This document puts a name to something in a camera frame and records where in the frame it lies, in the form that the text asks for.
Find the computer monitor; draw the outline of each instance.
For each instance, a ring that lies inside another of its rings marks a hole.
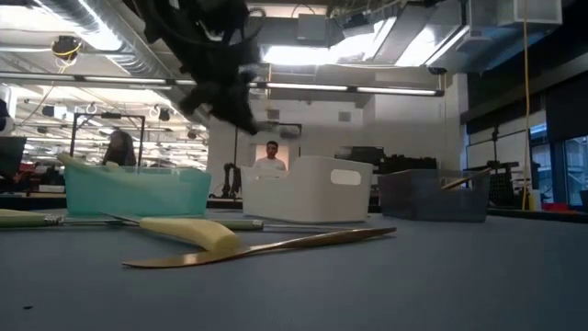
[[[27,138],[0,137],[0,177],[12,180],[20,168]]]
[[[386,157],[383,147],[373,146],[346,146],[340,147],[335,158],[369,163],[378,166],[381,160]]]

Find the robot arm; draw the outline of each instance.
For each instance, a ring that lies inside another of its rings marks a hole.
[[[244,35],[250,10],[244,0],[133,0],[131,9],[145,21],[145,36],[150,43],[161,39],[179,62],[180,71],[189,73],[197,86],[180,102],[187,115],[201,104],[210,106],[209,114],[250,134],[257,128],[249,107],[251,72],[240,73],[242,65],[258,63],[259,48],[252,36]],[[241,41],[231,44],[236,30]],[[208,33],[222,35],[221,41]]]

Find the teal plastic bin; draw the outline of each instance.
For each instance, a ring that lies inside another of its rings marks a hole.
[[[191,168],[65,167],[67,211],[137,216],[200,215],[211,176]]]

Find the ceiling light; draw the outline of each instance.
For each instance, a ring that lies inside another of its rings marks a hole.
[[[123,131],[140,131],[141,128],[135,128],[135,127],[119,127],[120,130]],[[145,131],[151,131],[151,132],[173,132],[172,129],[170,128],[145,128]]]
[[[329,57],[329,49],[302,46],[271,46],[264,62],[282,65],[322,65],[336,63]]]
[[[433,97],[437,94],[437,91],[435,90],[420,90],[394,87],[358,87],[357,92],[429,97]]]
[[[98,132],[104,133],[106,136],[109,136],[110,134],[112,134],[112,132],[114,132],[114,130],[108,129],[108,128],[103,128],[103,129],[98,129]]]
[[[414,38],[406,48],[396,66],[419,66],[423,64],[435,51],[435,32],[429,27],[424,29]]]
[[[453,47],[453,45],[455,45],[459,40],[461,40],[463,38],[463,36],[465,36],[466,33],[468,33],[468,32],[469,32],[469,26],[465,26],[465,27],[461,28],[461,30],[458,31],[458,33],[456,33],[455,36],[453,36],[450,40],[448,40],[447,43],[445,45],[443,45],[443,47],[439,51],[437,51],[435,54],[433,54],[433,56],[431,56],[429,58],[429,60],[427,60],[424,64],[426,64],[426,65],[433,64],[441,56],[443,56],[443,54],[445,54],[447,51],[449,51],[451,49],[451,47]]]
[[[371,48],[376,33],[358,34],[345,38],[329,50],[330,56],[335,62],[339,59],[365,54],[365,50]]]
[[[158,79],[158,78],[86,76],[85,80],[88,82],[101,82],[101,83],[165,84],[164,79]]]
[[[304,89],[304,90],[319,90],[319,91],[342,91],[347,90],[347,86],[324,86],[311,84],[290,84],[290,83],[267,83],[269,88],[290,88],[290,89]]]
[[[396,17],[390,17],[385,22],[381,20],[380,22],[374,24],[374,30],[376,31],[376,37],[374,38],[374,42],[369,46],[369,48],[364,52],[364,61],[372,59],[376,56],[376,53],[382,47],[384,40],[390,34],[392,27],[396,23]]]
[[[0,73],[0,78],[14,78],[14,79],[41,79],[41,80],[56,80],[56,81],[73,81],[75,78],[72,75],[66,74],[32,74],[32,73]]]
[[[30,157],[33,160],[55,160],[55,156],[46,156],[46,155],[33,155]]]
[[[188,85],[188,86],[192,86],[192,85],[196,84],[196,82],[191,79],[178,79],[175,81],[175,83],[178,85]]]
[[[136,84],[131,84],[129,85],[129,88],[132,89],[142,89],[142,90],[157,90],[157,91],[169,91],[172,89],[171,86],[147,86],[147,85],[136,85]]]
[[[74,114],[73,113],[71,113],[71,112],[68,111],[67,115],[68,115],[67,116],[67,120],[71,120],[71,121],[74,120]],[[78,123],[82,123],[82,122],[85,121],[86,123],[90,123],[90,124],[92,124],[94,126],[97,126],[97,127],[103,126],[102,123],[100,123],[98,121],[95,121],[95,120],[89,120],[86,116],[80,116],[80,117],[78,117],[77,118],[77,121],[78,121]]]
[[[38,138],[32,137],[27,138],[30,142],[43,142],[43,143],[68,143],[71,141],[70,138]],[[108,143],[108,139],[76,139],[76,143]]]

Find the white plastic bin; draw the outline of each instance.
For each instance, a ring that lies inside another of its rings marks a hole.
[[[368,216],[373,165],[319,156],[289,172],[241,167],[243,212],[298,223],[361,222]]]

